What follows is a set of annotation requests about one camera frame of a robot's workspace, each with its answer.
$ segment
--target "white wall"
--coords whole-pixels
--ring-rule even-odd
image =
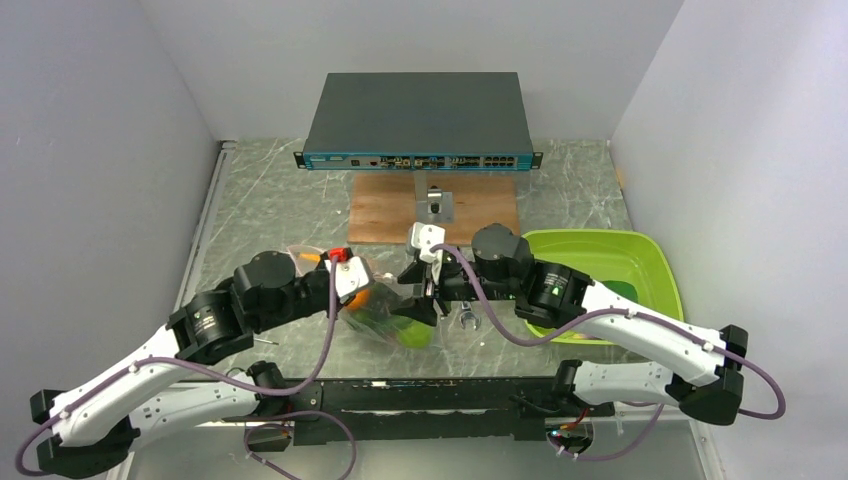
[[[0,478],[12,479],[29,396],[88,380],[167,319],[216,144],[133,0],[2,2],[0,79]]]
[[[219,139],[309,131],[328,72],[517,71],[530,132],[609,138],[683,0],[142,0]]]
[[[612,138],[687,318],[736,323],[786,390],[716,429],[728,477],[844,478],[848,4],[687,0]],[[748,372],[744,405],[771,410]]]

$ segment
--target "plastic bag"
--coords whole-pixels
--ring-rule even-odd
[[[314,270],[323,250],[308,245],[287,248],[298,274]],[[406,348],[427,348],[437,344],[437,330],[409,317],[392,315],[391,310],[412,294],[411,285],[400,285],[389,273],[381,273],[378,262],[365,258],[374,274],[374,284],[356,295],[339,312],[339,318],[356,333],[378,342]]]

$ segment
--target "green bowl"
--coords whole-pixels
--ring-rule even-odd
[[[536,230],[524,238],[536,258],[580,270],[619,295],[684,321],[671,267],[659,245],[647,235],[622,230]],[[527,328],[539,337],[551,332],[529,323]],[[553,341],[612,345],[576,332],[566,332]]]

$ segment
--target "blue front panel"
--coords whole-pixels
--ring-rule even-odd
[[[533,168],[533,154],[471,155],[391,155],[374,153],[303,153],[301,168],[309,170],[450,170],[527,171]]]

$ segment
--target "marble countertop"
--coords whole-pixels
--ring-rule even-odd
[[[239,142],[225,179],[197,291],[213,288],[264,250],[346,244],[354,173],[298,170],[292,152],[302,146],[303,139]],[[545,153],[540,170],[491,174],[514,176],[522,233],[548,228],[631,229],[605,142],[535,140],[534,146]],[[357,254],[374,259],[382,270],[395,274],[410,261],[402,245],[353,248]],[[530,336],[508,303],[496,304],[499,318],[513,332]],[[479,330],[463,330],[451,316],[440,323],[434,345],[426,349],[376,342],[339,322],[321,377],[551,375],[560,360],[567,358],[598,363],[641,358],[615,346],[519,347],[504,340],[481,309],[475,307],[475,311],[483,318]],[[326,327],[326,317],[320,314],[271,330],[263,338],[280,346],[256,344],[216,368],[246,368],[257,360],[266,360],[276,362],[286,377],[304,377],[315,366]]]

